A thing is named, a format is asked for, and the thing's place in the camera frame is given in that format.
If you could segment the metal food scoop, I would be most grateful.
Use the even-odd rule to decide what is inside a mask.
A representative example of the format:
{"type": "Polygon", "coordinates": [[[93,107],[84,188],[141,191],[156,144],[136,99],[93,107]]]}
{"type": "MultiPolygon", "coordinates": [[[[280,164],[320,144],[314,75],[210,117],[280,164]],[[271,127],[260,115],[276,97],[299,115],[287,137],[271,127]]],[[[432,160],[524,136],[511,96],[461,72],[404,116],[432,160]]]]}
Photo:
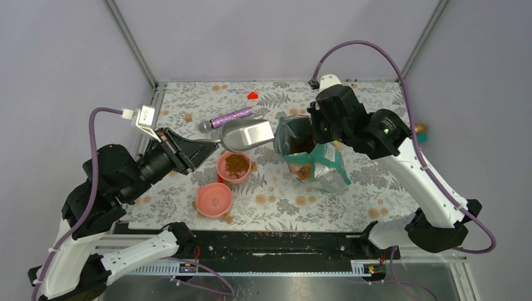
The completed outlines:
{"type": "Polygon", "coordinates": [[[265,119],[235,119],[223,125],[219,134],[207,139],[230,152],[245,152],[274,140],[274,132],[265,119]]]}

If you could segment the green pet food bag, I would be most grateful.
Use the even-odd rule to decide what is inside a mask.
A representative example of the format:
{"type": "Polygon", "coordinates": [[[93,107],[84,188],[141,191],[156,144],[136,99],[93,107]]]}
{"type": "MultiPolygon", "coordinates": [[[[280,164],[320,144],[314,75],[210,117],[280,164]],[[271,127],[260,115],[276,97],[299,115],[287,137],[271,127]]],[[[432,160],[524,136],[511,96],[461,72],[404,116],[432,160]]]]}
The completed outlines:
{"type": "Polygon", "coordinates": [[[333,142],[315,142],[309,117],[281,117],[273,144],[298,181],[329,194],[341,194],[351,185],[338,147],[333,142]]]}

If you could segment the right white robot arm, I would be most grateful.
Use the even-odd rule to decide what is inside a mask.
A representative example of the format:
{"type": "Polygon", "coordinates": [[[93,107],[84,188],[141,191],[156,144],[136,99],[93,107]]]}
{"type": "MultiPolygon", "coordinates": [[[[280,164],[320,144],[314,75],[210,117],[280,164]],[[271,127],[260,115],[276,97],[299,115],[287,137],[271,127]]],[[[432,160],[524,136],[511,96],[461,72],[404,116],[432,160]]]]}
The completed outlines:
{"type": "Polygon", "coordinates": [[[410,243],[431,253],[463,244],[469,233],[468,214],[477,216],[481,204],[460,196],[452,204],[422,166],[412,133],[395,112],[368,113],[353,90],[342,84],[321,89],[307,111],[316,143],[336,140],[367,155],[386,168],[418,204],[414,213],[402,219],[368,225],[359,246],[365,257],[376,258],[384,249],[410,243]]]}

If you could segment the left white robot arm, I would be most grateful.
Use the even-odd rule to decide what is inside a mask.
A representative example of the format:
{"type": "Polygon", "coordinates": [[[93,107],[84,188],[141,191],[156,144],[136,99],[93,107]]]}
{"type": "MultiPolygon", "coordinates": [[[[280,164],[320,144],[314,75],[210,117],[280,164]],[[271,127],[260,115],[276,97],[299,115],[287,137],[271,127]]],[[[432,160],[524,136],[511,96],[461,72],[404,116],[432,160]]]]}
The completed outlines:
{"type": "Polygon", "coordinates": [[[97,159],[83,164],[87,180],[63,205],[49,259],[28,272],[33,300],[91,300],[136,268],[164,257],[190,256],[197,249],[195,237],[183,222],[173,222],[154,238],[108,255],[96,253],[95,247],[126,214],[123,204],[134,204],[171,171],[195,171],[217,148],[215,143],[185,139],[160,128],[138,160],[122,145],[97,149],[97,159]]]}

